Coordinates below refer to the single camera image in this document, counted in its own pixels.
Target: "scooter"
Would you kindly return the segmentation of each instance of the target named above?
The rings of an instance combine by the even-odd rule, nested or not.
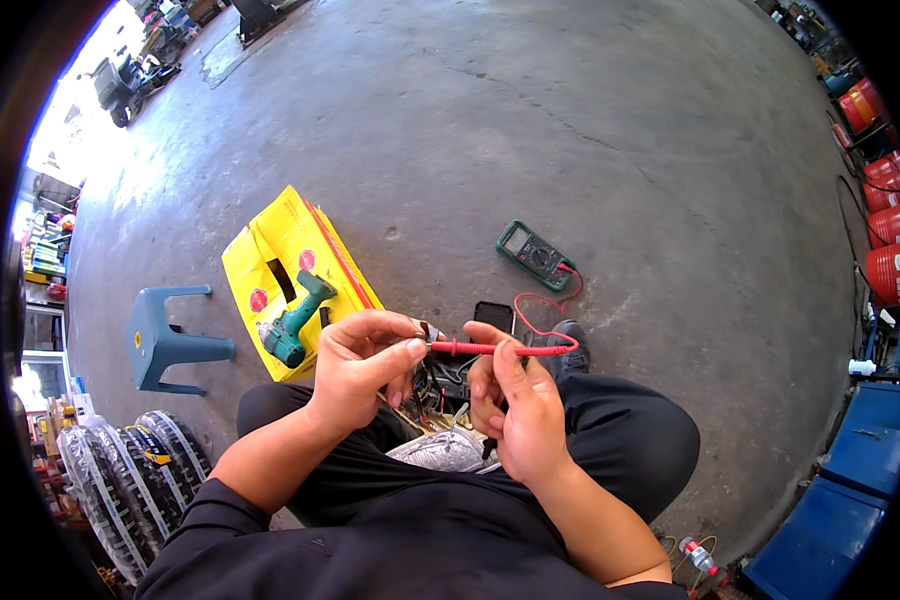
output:
[[[175,75],[180,73],[180,64],[155,65],[149,61],[141,63],[126,54],[127,46],[117,53],[120,58],[114,64],[109,57],[104,58],[94,69],[93,78],[96,100],[99,106],[110,114],[113,124],[123,128],[143,109],[144,99],[162,89]]]

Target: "shoe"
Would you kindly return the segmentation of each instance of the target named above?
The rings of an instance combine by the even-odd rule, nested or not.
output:
[[[573,318],[566,318],[553,328],[556,333],[562,333],[576,340],[579,347],[572,352],[559,354],[557,356],[547,356],[541,359],[543,366],[553,379],[557,379],[561,373],[578,372],[590,373],[590,346],[587,344],[587,332]],[[570,342],[556,335],[548,335],[544,346],[550,348],[552,346],[571,346]]]

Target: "blue plastic stool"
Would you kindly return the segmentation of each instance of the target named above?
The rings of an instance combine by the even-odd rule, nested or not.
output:
[[[167,322],[164,304],[170,296],[210,293],[209,285],[193,285],[147,287],[137,294],[126,324],[126,353],[138,390],[206,396],[206,391],[195,385],[163,383],[160,378],[171,365],[233,358],[233,340],[178,333]]]

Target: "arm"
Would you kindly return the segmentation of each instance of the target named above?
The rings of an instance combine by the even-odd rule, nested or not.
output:
[[[310,402],[237,440],[219,458],[215,477],[268,515],[290,501],[303,480],[350,432],[368,426],[377,413],[377,391],[410,394],[408,372],[427,353],[426,343],[393,338],[422,334],[410,317],[363,310],[327,326]]]
[[[504,470],[540,502],[574,565],[608,587],[671,583],[667,554],[643,519],[570,457],[564,403],[546,368],[536,358],[521,366],[518,342],[491,325],[470,321],[463,329],[476,342],[497,344],[468,375],[474,426],[498,440]],[[506,415],[498,408],[504,398]]]

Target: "white bottle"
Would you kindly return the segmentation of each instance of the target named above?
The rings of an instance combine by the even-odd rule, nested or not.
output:
[[[707,575],[713,576],[717,573],[717,563],[713,561],[707,548],[696,543],[693,537],[684,537],[680,543],[680,552],[690,557],[694,567]]]

